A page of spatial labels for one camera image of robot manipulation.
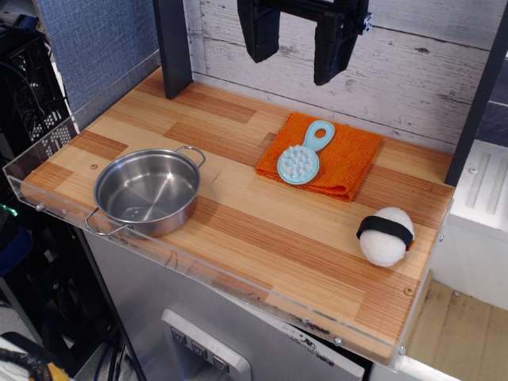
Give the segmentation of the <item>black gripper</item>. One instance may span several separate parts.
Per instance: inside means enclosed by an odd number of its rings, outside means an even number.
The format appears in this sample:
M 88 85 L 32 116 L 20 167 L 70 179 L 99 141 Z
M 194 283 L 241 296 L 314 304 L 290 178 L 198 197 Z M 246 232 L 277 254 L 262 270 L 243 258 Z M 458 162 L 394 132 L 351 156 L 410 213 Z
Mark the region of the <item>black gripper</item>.
M 237 1 L 245 46 L 255 63 L 279 50 L 280 11 L 317 23 L 315 29 L 314 83 L 325 85 L 344 71 L 356 35 L 372 28 L 369 1 Z

